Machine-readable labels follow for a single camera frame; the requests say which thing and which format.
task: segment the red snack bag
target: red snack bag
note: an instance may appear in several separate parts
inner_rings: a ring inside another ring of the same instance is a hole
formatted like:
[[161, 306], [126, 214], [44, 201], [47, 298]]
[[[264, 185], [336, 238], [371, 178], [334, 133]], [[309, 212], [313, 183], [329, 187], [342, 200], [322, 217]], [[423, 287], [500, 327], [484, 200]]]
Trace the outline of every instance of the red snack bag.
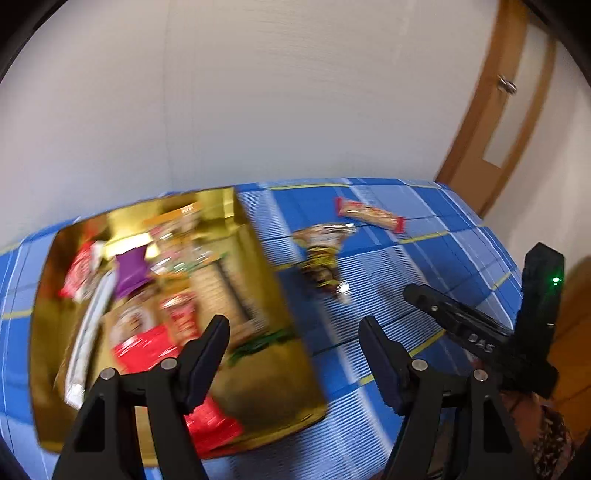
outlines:
[[225, 416], [209, 395], [192, 413], [185, 416], [185, 421], [200, 455], [242, 434], [242, 425], [236, 419]]
[[178, 353], [178, 348], [168, 339], [164, 325], [138, 333], [113, 347], [115, 358], [130, 374], [150, 370], [169, 356], [176, 358]]
[[189, 340], [201, 335], [197, 328], [196, 295], [190, 290], [183, 290], [175, 295], [164, 298], [160, 308], [164, 310], [173, 323], [177, 343], [184, 345]]
[[[138, 333], [113, 348], [115, 358], [127, 373], [149, 370], [163, 359], [177, 357], [179, 353], [179, 349], [170, 342], [164, 325]], [[185, 422], [199, 454], [222, 446], [242, 434], [240, 423], [224, 415], [209, 395], [203, 404], [185, 415]]]
[[82, 244], [74, 261], [66, 274], [64, 286], [60, 290], [60, 296], [80, 302], [84, 295], [86, 280], [93, 273], [93, 242]]
[[394, 215], [392, 212], [372, 207], [361, 202], [348, 200], [341, 197], [336, 199], [337, 215], [376, 225], [394, 233], [404, 232], [404, 218]]

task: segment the white stripe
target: white stripe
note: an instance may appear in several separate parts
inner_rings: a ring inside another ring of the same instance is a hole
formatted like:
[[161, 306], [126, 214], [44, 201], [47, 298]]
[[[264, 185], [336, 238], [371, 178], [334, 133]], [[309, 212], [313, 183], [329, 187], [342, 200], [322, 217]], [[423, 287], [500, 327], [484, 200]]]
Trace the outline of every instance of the white stripe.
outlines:
[[425, 200], [423, 200], [423, 197], [421, 197], [413, 188], [410, 188], [410, 190], [416, 195], [416, 197], [421, 200], [421, 202], [423, 202], [425, 204], [425, 207], [427, 207], [429, 209], [429, 211], [433, 214], [433, 216], [437, 216], [435, 215], [435, 212], [433, 211], [433, 209], [429, 206], [429, 204], [427, 202], [425, 202]]
[[[16, 266], [18, 263], [18, 257], [21, 254], [21, 245], [19, 245], [18, 247], [18, 251], [17, 251], [17, 259], [14, 262], [14, 265]], [[14, 255], [14, 250], [11, 251], [11, 256], [8, 258], [8, 265], [10, 266], [10, 260], [12, 259], [12, 256]], [[4, 295], [4, 299], [2, 301], [2, 316], [4, 316], [4, 313], [6, 311], [6, 301], [8, 298], [8, 286], [10, 285], [10, 283], [12, 282], [12, 276], [14, 275], [14, 271], [15, 268], [12, 269], [12, 272], [10, 273], [10, 279], [8, 280], [8, 284], [7, 284], [7, 293], [6, 295]], [[4, 272], [4, 278], [2, 279], [2, 284], [4, 284], [4, 282], [6, 281], [6, 275], [8, 273], [8, 270], [6, 272]], [[2, 396], [4, 397], [4, 408], [6, 409], [6, 383], [4, 381], [5, 378], [5, 371], [6, 371], [6, 358], [8, 356], [8, 335], [10, 333], [10, 324], [12, 322], [6, 322], [4, 323], [4, 325], [6, 325], [6, 338], [4, 339], [4, 348], [2, 351]]]
[[421, 252], [421, 255], [427, 261], [427, 263], [431, 267], [431, 270], [433, 270], [435, 272], [435, 275], [437, 275], [437, 278], [439, 279], [439, 281], [441, 282], [443, 287], [445, 287], [446, 291], [442, 292], [442, 293], [448, 293], [450, 291], [449, 285], [447, 285], [447, 283], [445, 283], [445, 281], [443, 280], [443, 278], [441, 277], [441, 275], [439, 274], [439, 272], [435, 268], [435, 265], [433, 265], [433, 263], [431, 263], [431, 260], [429, 259], [428, 255], [426, 255], [425, 252], [423, 251], [423, 249], [420, 246], [418, 246], [418, 243], [416, 243], [414, 245], [415, 245], [415, 247], [417, 247], [417, 250], [419, 250]]
[[386, 434], [384, 428], [382, 427], [382, 423], [379, 421], [377, 415], [374, 412], [374, 408], [371, 406], [371, 402], [365, 393], [365, 389], [363, 387], [358, 388], [357, 391], [359, 392], [359, 396], [361, 398], [361, 403], [363, 404], [363, 410], [365, 412], [365, 417], [370, 421], [372, 427], [374, 428], [376, 437], [379, 440], [379, 444], [382, 447], [382, 452], [386, 456], [386, 458], [390, 455], [392, 451], [393, 443], [391, 443], [388, 435]]

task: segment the plastic wrapper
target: plastic wrapper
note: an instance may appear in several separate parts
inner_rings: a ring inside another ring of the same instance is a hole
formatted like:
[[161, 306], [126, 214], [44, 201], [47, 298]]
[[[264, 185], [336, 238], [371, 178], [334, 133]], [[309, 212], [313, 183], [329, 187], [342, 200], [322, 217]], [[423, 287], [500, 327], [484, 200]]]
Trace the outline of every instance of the plastic wrapper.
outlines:
[[144, 222], [160, 251], [152, 264], [156, 275], [185, 274], [197, 268], [210, 254], [194, 245], [191, 239], [200, 215], [201, 205], [194, 202]]
[[95, 273], [99, 268], [104, 242], [85, 242], [68, 269], [60, 295], [75, 302], [88, 299], [96, 287]]
[[177, 357], [178, 348], [168, 339], [166, 327], [158, 325], [115, 345], [113, 354], [127, 373], [136, 373], [149, 370], [165, 358]]
[[100, 279], [92, 298], [79, 306], [83, 312], [75, 339], [70, 339], [64, 361], [56, 376], [56, 386], [62, 390], [63, 399], [70, 407], [79, 410], [84, 403], [86, 379], [89, 362], [95, 339], [99, 331], [101, 316], [105, 312], [113, 290], [116, 274], [108, 271], [105, 275], [97, 275]]
[[347, 200], [341, 197], [336, 199], [337, 215], [340, 217], [354, 218], [376, 225], [394, 233], [404, 232], [404, 218], [394, 215], [392, 212], [366, 205], [365, 203]]
[[[159, 307], [154, 291], [154, 287], [149, 287], [108, 314], [116, 320], [111, 329], [111, 341], [116, 342], [113, 355], [126, 373], [149, 370], [163, 359], [180, 353], [168, 337], [166, 326], [154, 326]], [[177, 297], [175, 306], [184, 306], [183, 314], [190, 313], [189, 296], [178, 294]], [[210, 396], [186, 415], [185, 421], [198, 453], [225, 445], [242, 434], [240, 423], [224, 415]]]
[[199, 338], [196, 295], [190, 289], [163, 298], [160, 301], [160, 308], [171, 320], [172, 330], [179, 345]]
[[352, 223], [324, 223], [293, 233], [296, 243], [306, 249], [306, 260], [298, 264], [302, 273], [342, 303], [350, 302], [350, 288], [340, 277], [336, 255], [345, 239], [355, 232]]
[[118, 264], [115, 300], [126, 297], [151, 281], [150, 266], [145, 260], [147, 249], [148, 245], [142, 245], [115, 256]]

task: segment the yellow stripe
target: yellow stripe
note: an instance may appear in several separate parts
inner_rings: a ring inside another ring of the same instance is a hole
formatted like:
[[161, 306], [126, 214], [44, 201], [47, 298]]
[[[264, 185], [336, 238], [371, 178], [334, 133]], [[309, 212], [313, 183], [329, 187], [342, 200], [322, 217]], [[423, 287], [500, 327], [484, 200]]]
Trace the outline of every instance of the yellow stripe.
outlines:
[[503, 275], [501, 277], [501, 279], [492, 286], [492, 291], [495, 291], [497, 288], [499, 288], [501, 285], [503, 285], [503, 283], [505, 282], [505, 280], [507, 278], [509, 278], [510, 276], [511, 276], [511, 272], [506, 273], [505, 275]]
[[445, 230], [443, 232], [428, 233], [427, 235], [414, 236], [412, 238], [404, 238], [402, 240], [399, 240], [398, 243], [399, 244], [413, 244], [414, 242], [420, 242], [421, 240], [428, 240], [430, 238], [437, 238], [438, 236], [445, 236], [445, 235], [449, 235], [449, 232], [447, 230]]
[[285, 185], [283, 187], [270, 187], [269, 190], [312, 189], [314, 187], [350, 187], [346, 183], [312, 183], [306, 185]]
[[[423, 350], [425, 350], [425, 348], [427, 348], [428, 346], [431, 346], [432, 344], [437, 342], [443, 335], [445, 335], [445, 330], [440, 330], [435, 335], [429, 337], [427, 340], [425, 340], [423, 343], [421, 343], [419, 346], [416, 346], [415, 348], [410, 350], [410, 352], [408, 354], [410, 356], [418, 355]], [[357, 385], [360, 387], [363, 387], [364, 385], [367, 385], [368, 383], [373, 382], [373, 381], [374, 381], [374, 376], [367, 375], [367, 376], [357, 380]]]
[[428, 346], [431, 346], [432, 344], [437, 342], [443, 335], [445, 335], [445, 330], [439, 330], [435, 335], [429, 337], [427, 340], [425, 340], [419, 346], [416, 346], [415, 348], [410, 350], [408, 354], [410, 356], [417, 356], [423, 350], [425, 350], [425, 348], [427, 348]]
[[368, 375], [367, 377], [363, 377], [361, 379], [359, 379], [357, 381], [357, 384], [360, 387], [363, 387], [364, 385], [368, 384], [369, 382], [373, 382], [374, 381], [374, 376], [373, 375]]
[[2, 320], [12, 320], [12, 319], [18, 319], [18, 318], [22, 318], [22, 317], [28, 317], [28, 316], [31, 316], [32, 314], [33, 314], [33, 309], [15, 310], [12, 313], [5, 313], [4, 315], [2, 315]]
[[288, 268], [293, 267], [295, 264], [293, 263], [283, 263], [281, 265], [273, 265], [273, 270], [276, 272], [280, 272], [282, 270], [287, 270]]
[[19, 246], [20, 244], [8, 245], [7, 247], [4, 247], [2, 250], [0, 250], [0, 255], [4, 255], [6, 252], [10, 252], [10, 250], [16, 250]]

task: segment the blue checkered tablecloth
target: blue checkered tablecloth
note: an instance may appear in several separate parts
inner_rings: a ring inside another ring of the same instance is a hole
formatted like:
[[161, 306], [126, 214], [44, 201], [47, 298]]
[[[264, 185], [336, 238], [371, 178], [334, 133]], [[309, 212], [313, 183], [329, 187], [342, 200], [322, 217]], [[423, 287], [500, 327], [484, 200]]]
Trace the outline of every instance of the blue checkered tablecloth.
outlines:
[[[329, 401], [325, 420], [272, 445], [208, 460], [212, 480], [355, 479], [380, 471], [401, 419], [381, 400], [356, 337], [372, 314], [391, 339], [438, 369], [467, 372], [464, 352], [425, 314], [402, 299], [407, 283], [429, 283], [512, 326], [521, 274], [490, 229], [446, 186], [396, 179], [308, 179], [236, 187], [263, 249], [284, 286], [296, 328]], [[356, 222], [339, 254], [353, 302], [310, 296], [293, 265], [304, 252], [293, 231], [342, 221], [335, 197], [359, 200], [407, 218], [404, 234]], [[51, 478], [57, 455], [39, 447], [28, 389], [28, 337], [37, 285], [56, 233], [74, 219], [25, 238], [0, 254], [0, 432], [33, 480]], [[160, 479], [157, 468], [148, 480]]]

